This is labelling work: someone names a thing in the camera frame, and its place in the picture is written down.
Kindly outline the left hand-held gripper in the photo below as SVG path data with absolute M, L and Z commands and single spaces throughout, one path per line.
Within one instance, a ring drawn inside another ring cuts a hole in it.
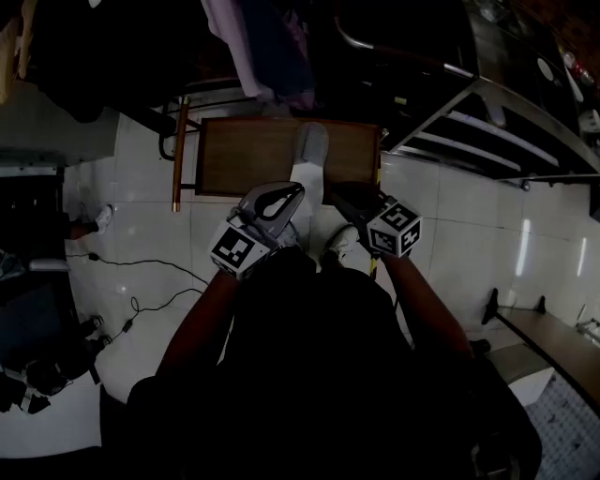
M 276 250 L 298 241 L 292 218 L 303 199 L 298 182 L 252 188 L 217 227 L 208 249 L 212 262 L 238 280 L 247 278 Z

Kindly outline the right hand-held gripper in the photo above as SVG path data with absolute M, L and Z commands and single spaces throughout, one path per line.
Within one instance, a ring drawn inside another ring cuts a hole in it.
M 376 186 L 343 181 L 333 183 L 329 192 L 331 204 L 338 211 L 352 211 L 352 223 L 372 256 L 400 258 L 419 242 L 422 217 L 408 204 Z

